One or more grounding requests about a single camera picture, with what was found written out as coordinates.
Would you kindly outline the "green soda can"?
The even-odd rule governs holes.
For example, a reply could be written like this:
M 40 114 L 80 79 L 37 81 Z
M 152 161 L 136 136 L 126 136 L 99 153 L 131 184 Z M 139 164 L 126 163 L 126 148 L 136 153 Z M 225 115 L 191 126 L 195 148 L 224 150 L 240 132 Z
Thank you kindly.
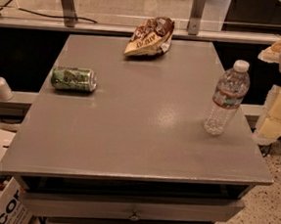
M 92 92 L 97 87 L 96 74 L 91 69 L 55 67 L 51 74 L 55 89 Z

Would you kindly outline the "metal rail bracket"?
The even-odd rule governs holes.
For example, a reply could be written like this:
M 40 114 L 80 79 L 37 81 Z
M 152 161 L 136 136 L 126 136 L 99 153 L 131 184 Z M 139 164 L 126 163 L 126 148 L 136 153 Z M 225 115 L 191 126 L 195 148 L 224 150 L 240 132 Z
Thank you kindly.
M 64 24 L 66 27 L 75 27 L 77 16 L 73 0 L 61 0 L 61 3 L 63 6 Z
M 202 14 L 204 13 L 207 0 L 193 0 L 187 30 L 189 35 L 197 35 L 201 25 Z

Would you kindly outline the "upper grey drawer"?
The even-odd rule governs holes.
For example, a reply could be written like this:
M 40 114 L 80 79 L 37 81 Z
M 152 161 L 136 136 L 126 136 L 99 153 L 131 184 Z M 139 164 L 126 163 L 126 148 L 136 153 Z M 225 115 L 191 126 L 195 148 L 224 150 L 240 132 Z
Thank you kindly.
M 243 201 L 171 197 L 115 197 L 23 193 L 20 199 L 34 215 L 46 217 L 227 222 Z

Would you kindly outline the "left metal rail bracket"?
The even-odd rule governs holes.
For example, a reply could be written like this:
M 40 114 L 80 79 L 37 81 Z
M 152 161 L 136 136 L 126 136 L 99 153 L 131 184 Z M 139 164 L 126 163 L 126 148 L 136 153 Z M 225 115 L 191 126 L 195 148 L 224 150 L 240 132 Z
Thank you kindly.
M 64 24 L 66 27 L 75 27 L 77 16 L 73 0 L 61 0 L 61 3 L 63 6 Z

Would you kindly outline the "right metal rail bracket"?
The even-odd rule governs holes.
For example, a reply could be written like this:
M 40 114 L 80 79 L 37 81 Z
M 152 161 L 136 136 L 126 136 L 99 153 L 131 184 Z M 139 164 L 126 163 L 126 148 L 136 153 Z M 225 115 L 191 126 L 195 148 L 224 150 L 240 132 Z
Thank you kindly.
M 204 13 L 207 0 L 193 0 L 187 30 L 189 35 L 197 35 L 201 25 L 202 14 Z

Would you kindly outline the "grey drawer cabinet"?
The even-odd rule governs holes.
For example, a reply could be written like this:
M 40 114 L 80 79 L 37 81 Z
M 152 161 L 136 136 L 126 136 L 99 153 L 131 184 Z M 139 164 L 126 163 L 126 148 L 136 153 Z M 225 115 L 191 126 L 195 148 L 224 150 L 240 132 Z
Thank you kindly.
M 128 59 L 121 37 L 72 35 L 58 65 L 96 72 L 91 94 L 49 83 L 0 162 L 24 193 L 243 201 L 272 178 L 238 113 L 221 136 L 202 119 L 223 71 L 209 42 Z

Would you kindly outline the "brown chip bag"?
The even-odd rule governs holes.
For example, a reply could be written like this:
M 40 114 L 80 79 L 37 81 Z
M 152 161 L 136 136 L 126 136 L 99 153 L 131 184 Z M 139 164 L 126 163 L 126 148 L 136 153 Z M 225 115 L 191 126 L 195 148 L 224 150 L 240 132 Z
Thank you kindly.
M 156 56 L 164 54 L 171 45 L 175 21 L 168 17 L 148 19 L 140 23 L 126 45 L 125 56 Z

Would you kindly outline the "clear plastic water bottle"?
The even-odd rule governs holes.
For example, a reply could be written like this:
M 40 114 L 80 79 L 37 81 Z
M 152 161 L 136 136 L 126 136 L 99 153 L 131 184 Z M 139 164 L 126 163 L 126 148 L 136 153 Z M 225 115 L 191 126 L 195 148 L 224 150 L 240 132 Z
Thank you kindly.
M 203 127 L 211 135 L 221 135 L 241 106 L 250 88 L 250 65 L 237 60 L 216 83 L 211 103 L 203 119 Z

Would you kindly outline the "white cardboard box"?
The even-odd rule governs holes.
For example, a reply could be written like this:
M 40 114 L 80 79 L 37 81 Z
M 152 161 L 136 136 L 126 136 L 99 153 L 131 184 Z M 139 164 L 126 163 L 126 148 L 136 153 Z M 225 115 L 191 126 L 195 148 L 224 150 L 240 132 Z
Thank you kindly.
M 12 178 L 0 191 L 0 224 L 28 224 L 33 214 L 20 201 L 23 188 Z

